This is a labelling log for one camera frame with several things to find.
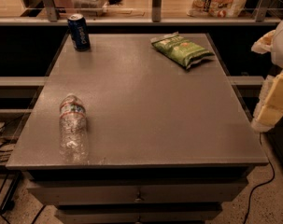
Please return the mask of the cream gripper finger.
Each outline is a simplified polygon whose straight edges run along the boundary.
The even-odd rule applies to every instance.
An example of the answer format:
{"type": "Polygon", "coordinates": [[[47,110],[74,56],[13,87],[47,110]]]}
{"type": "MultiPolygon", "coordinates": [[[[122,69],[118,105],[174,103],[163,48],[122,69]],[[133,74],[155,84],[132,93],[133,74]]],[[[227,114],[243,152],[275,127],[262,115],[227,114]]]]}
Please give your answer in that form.
{"type": "Polygon", "coordinates": [[[262,84],[251,127],[265,133],[275,127],[283,117],[283,71],[277,76],[268,75],[262,84]]]}

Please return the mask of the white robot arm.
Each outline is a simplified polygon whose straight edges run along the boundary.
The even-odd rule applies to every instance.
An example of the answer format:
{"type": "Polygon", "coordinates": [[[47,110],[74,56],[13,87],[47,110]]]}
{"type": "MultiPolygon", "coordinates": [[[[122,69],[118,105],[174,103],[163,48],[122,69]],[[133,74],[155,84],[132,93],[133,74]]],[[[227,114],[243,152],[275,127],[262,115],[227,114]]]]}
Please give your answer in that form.
{"type": "Polygon", "coordinates": [[[251,121],[251,127],[256,132],[266,133],[283,117],[283,20],[275,30],[256,41],[251,50],[260,54],[270,52],[272,63],[281,68],[278,75],[268,75],[262,83],[251,121]]]}

